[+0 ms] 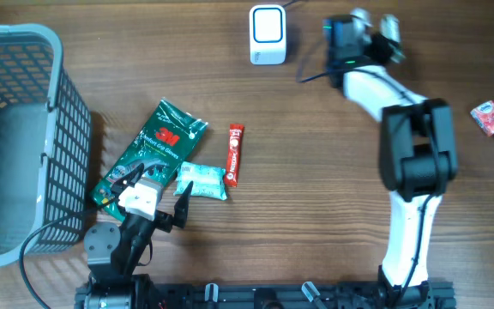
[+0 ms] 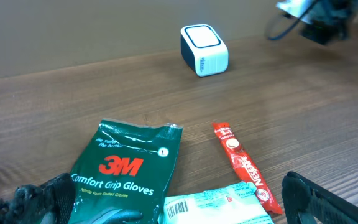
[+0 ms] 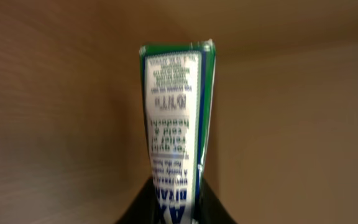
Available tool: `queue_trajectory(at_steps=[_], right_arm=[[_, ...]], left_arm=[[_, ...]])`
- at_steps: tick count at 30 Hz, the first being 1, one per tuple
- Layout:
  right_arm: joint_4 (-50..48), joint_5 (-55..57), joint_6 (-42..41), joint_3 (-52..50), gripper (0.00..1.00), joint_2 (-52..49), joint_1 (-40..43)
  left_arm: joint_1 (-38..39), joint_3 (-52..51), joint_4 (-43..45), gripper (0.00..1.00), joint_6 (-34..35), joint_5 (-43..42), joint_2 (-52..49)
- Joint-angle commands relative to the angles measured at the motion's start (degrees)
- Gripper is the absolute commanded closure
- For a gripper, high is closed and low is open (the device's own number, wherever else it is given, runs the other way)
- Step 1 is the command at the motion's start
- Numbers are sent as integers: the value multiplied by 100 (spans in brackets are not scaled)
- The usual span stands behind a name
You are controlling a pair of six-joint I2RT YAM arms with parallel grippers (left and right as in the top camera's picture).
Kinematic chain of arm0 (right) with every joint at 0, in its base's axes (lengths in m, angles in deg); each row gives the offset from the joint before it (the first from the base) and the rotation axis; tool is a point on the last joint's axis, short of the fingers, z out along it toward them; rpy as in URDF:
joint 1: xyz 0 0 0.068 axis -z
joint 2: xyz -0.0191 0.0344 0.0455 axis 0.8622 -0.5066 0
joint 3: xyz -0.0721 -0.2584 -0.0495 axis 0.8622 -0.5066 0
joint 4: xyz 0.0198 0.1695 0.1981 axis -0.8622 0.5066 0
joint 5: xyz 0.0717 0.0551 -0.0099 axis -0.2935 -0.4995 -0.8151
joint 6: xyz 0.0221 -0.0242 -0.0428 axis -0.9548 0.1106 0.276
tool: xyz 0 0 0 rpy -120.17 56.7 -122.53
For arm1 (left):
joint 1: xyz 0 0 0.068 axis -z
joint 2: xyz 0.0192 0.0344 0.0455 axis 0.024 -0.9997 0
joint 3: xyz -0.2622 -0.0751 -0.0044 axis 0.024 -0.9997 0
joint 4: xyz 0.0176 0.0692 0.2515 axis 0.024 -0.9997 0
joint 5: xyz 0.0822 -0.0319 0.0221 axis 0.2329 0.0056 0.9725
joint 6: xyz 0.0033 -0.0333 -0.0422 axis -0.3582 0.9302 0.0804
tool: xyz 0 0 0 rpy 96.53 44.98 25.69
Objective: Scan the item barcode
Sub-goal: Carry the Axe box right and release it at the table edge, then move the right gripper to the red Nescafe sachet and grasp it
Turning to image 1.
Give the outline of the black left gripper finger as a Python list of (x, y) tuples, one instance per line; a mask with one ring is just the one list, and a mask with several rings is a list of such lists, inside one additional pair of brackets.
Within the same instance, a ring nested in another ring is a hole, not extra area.
[(188, 220), (188, 211), (190, 204), (190, 195), (194, 182), (190, 181), (186, 186), (181, 197), (176, 201), (174, 205), (174, 217), (172, 224), (176, 227), (185, 228)]
[(121, 195), (128, 187), (132, 187), (140, 179), (144, 171), (144, 164), (141, 163), (130, 172), (126, 173), (124, 176), (118, 178), (111, 185), (111, 193), (114, 196)]

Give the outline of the green 3M gloves packet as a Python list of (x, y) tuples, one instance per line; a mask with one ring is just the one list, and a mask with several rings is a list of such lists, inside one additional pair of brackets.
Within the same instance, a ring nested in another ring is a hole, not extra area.
[(91, 190), (90, 197), (96, 204), (103, 204), (109, 215), (123, 221), (126, 211), (118, 205), (118, 196), (111, 193), (111, 185), (143, 163), (141, 178), (155, 181), (164, 190), (202, 139), (207, 127), (206, 121), (180, 110), (163, 98), (129, 146)]

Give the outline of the red coffee stick sachet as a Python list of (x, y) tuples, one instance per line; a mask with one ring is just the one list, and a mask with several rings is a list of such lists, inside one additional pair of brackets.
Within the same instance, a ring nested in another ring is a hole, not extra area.
[(243, 134), (243, 124), (230, 124), (228, 157), (226, 162), (226, 175), (224, 177), (224, 181), (231, 187), (236, 187), (238, 185), (238, 169)]

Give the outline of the red white small box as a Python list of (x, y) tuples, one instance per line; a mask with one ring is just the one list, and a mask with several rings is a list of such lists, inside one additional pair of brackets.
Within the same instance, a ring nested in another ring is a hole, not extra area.
[(470, 111), (471, 116), (487, 136), (494, 135), (494, 101), (488, 100)]

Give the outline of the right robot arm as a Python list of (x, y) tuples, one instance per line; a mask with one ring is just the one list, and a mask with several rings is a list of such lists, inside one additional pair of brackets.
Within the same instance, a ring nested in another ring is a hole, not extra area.
[(386, 70), (401, 62), (399, 21), (384, 15), (372, 33), (369, 15), (355, 9), (322, 24), (328, 44), (325, 73), (333, 87), (380, 124), (378, 168), (389, 191), (389, 244), (373, 302), (380, 308), (438, 308), (426, 266), (435, 213), (458, 172), (448, 103), (402, 86)]

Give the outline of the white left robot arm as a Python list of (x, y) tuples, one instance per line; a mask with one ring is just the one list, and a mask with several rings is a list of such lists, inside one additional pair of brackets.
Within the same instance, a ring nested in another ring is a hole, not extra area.
[(185, 227), (194, 183), (188, 183), (171, 215), (157, 209), (160, 187), (143, 174), (140, 165), (111, 185), (111, 193), (125, 208), (122, 224), (97, 223), (85, 235), (90, 274), (87, 284), (75, 292), (78, 309), (166, 307), (166, 297), (150, 277), (134, 270), (141, 265), (144, 250), (153, 247), (155, 230), (169, 233), (173, 227)]

